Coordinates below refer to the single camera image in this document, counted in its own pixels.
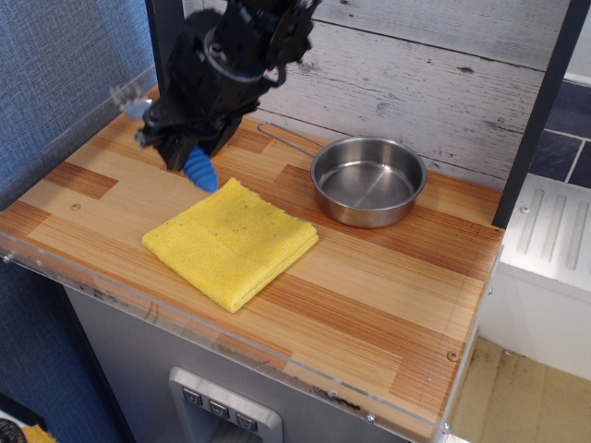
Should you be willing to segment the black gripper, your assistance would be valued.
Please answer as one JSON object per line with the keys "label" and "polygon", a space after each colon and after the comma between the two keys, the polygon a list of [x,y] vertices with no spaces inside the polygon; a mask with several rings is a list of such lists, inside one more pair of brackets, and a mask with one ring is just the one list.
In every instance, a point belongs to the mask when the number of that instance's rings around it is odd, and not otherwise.
{"label": "black gripper", "polygon": [[181,171],[196,146],[214,157],[272,87],[272,12],[203,9],[185,22],[167,63],[170,83],[137,133],[168,171]]}

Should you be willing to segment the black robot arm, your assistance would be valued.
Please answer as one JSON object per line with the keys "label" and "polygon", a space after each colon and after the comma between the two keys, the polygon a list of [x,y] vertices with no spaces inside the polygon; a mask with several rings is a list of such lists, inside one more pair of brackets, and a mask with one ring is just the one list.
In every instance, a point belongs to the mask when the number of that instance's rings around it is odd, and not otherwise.
{"label": "black robot arm", "polygon": [[214,156],[282,86],[286,67],[311,44],[316,1],[229,1],[222,13],[189,16],[179,1],[146,4],[160,97],[143,113],[141,147],[158,150],[168,169],[184,168],[199,147]]}

